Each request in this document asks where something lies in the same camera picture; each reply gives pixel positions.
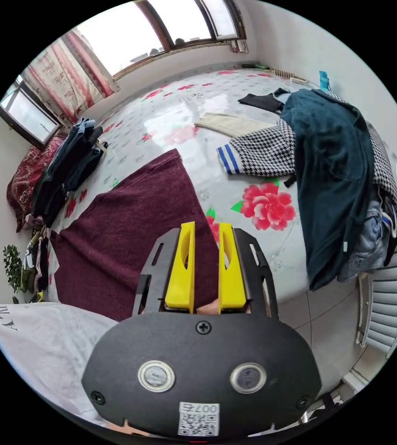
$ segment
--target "qr code label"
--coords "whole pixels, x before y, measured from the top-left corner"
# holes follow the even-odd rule
[[[179,436],[218,436],[220,404],[180,402]]]

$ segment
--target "potted plant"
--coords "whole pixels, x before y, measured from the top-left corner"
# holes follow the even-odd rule
[[[8,284],[13,288],[14,293],[21,291],[21,269],[22,261],[19,256],[18,248],[9,244],[4,247],[4,268],[8,278]],[[13,302],[17,304],[19,301],[14,296]]]

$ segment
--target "screw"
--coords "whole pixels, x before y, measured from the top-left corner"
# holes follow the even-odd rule
[[[197,332],[199,334],[204,335],[204,334],[208,334],[211,331],[212,327],[208,321],[200,321],[197,323],[197,326],[195,327],[195,329],[197,330]]]
[[[98,391],[92,391],[92,394],[90,394],[90,397],[98,405],[104,405],[106,403],[106,399]]]
[[[304,395],[303,397],[301,397],[297,403],[296,403],[296,408],[297,409],[302,409],[305,408],[306,406],[308,406],[308,402],[309,402],[309,396],[308,395]]]

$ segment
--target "curtain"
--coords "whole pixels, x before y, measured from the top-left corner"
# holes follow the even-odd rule
[[[76,30],[42,51],[22,73],[25,83],[67,127],[101,99],[119,90]]]

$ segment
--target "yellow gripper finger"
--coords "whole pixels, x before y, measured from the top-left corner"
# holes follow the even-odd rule
[[[170,309],[194,312],[195,221],[181,225],[164,302]]]
[[[218,264],[218,313],[241,310],[246,304],[245,287],[232,225],[220,223],[220,252]],[[225,254],[228,266],[225,265]]]

